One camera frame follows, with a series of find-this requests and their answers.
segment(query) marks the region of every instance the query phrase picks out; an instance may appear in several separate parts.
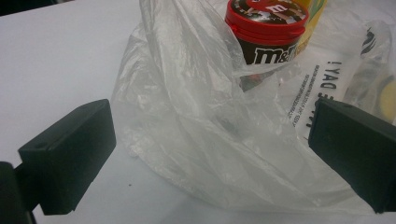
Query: white table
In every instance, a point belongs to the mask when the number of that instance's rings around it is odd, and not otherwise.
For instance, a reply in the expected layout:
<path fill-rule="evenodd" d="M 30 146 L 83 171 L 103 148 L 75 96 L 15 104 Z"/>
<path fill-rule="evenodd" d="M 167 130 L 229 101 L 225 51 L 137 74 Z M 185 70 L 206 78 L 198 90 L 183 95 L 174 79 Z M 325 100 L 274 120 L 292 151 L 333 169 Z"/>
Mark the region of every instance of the white table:
<path fill-rule="evenodd" d="M 381 5 L 390 15 L 392 0 Z M 367 8 L 367 16 L 375 14 Z M 110 98 L 138 0 L 77 0 L 0 17 L 0 160 L 79 105 Z M 382 216 L 225 211 L 187 195 L 116 147 L 75 212 L 37 223 L 394 223 Z"/>

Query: yellow object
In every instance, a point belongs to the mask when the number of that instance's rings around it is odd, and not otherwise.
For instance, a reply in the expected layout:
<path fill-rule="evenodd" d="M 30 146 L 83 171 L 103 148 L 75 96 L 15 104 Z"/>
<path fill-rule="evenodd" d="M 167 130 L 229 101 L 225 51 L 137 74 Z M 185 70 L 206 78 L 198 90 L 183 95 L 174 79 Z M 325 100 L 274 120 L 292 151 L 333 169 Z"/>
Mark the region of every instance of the yellow object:
<path fill-rule="evenodd" d="M 393 121 L 396 117 L 396 81 L 388 83 L 379 98 L 379 108 L 385 119 Z"/>
<path fill-rule="evenodd" d="M 326 6 L 327 0 L 294 0 L 294 2 L 299 3 L 308 9 L 309 19 L 308 24 L 305 26 L 305 33 L 300 38 L 297 54 L 306 48 L 309 42 L 309 38 L 312 33 L 314 33 L 315 27 L 318 24 L 323 8 Z"/>

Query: plastic bag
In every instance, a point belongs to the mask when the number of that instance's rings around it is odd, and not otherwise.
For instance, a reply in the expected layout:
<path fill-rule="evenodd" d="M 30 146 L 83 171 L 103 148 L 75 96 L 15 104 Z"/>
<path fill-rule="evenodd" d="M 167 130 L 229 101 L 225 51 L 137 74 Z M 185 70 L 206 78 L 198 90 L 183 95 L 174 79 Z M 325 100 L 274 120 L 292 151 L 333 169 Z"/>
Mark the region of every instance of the plastic bag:
<path fill-rule="evenodd" d="M 332 22 L 342 25 L 334 27 L 334 30 L 347 28 L 340 21 L 334 19 Z M 331 42 L 333 35 L 327 37 L 324 30 L 329 27 L 320 26 L 303 55 L 276 73 L 279 77 L 295 75 L 280 83 L 277 97 L 297 133 L 308 138 L 315 102 L 319 97 L 343 101 L 392 123 L 396 117 L 396 104 L 382 103 L 386 108 L 381 108 L 379 103 L 382 88 L 394 79 L 388 64 L 391 48 L 389 26 L 382 21 L 366 23 L 367 34 L 360 36 L 364 37 L 363 42 L 340 39 Z"/>
<path fill-rule="evenodd" d="M 291 69 L 301 71 L 298 64 L 278 67 L 243 93 L 239 77 L 274 67 L 246 66 L 232 31 L 208 2 L 145 0 L 140 6 L 143 23 L 130 38 L 112 99 L 118 138 L 133 155 L 226 208 L 372 212 L 288 118 L 279 86 L 298 78 Z M 356 71 L 366 36 L 359 18 L 325 11 L 320 26 L 325 33 L 317 32 L 318 39 L 328 41 L 315 48 L 333 43 L 333 51 L 352 57 L 349 70 Z"/>

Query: red plastic tub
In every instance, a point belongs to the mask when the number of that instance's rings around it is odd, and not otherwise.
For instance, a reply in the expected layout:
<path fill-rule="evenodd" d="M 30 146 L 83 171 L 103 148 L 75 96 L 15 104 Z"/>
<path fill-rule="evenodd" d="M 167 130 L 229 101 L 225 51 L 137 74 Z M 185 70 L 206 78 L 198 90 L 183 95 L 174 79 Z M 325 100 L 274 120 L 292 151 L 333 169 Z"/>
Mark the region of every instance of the red plastic tub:
<path fill-rule="evenodd" d="M 290 0 L 230 0 L 225 21 L 253 64 L 293 59 L 307 19 L 308 11 Z"/>

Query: brown label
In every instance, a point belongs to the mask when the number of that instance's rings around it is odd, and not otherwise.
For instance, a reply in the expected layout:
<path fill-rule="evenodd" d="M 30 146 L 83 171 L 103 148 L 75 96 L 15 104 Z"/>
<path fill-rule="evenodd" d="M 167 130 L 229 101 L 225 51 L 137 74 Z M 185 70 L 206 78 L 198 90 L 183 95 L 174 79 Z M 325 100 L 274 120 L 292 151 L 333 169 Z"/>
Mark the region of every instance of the brown label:
<path fill-rule="evenodd" d="M 297 42 L 285 46 L 264 46 L 238 39 L 247 64 L 285 63 L 294 58 Z"/>

